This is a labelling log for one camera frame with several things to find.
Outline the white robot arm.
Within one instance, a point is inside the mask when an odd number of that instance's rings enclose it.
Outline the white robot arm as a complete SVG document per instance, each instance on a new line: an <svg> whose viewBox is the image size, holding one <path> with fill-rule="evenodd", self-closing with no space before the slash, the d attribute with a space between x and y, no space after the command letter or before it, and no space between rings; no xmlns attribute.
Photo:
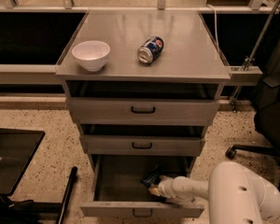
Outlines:
<svg viewBox="0 0 280 224"><path fill-rule="evenodd" d="M210 224L263 224L280 217L280 191L267 179L233 161L216 165L209 179L170 177L155 167L143 180L149 192L172 203L208 201Z"/></svg>

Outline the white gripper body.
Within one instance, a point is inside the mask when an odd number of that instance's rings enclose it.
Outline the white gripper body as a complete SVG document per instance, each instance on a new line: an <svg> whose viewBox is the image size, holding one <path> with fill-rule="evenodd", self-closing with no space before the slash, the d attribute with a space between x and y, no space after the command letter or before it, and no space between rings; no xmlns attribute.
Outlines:
<svg viewBox="0 0 280 224"><path fill-rule="evenodd" d="M183 200L185 198L185 193L182 190L183 180L183 176L178 176L160 182L158 185L160 195L167 199Z"/></svg>

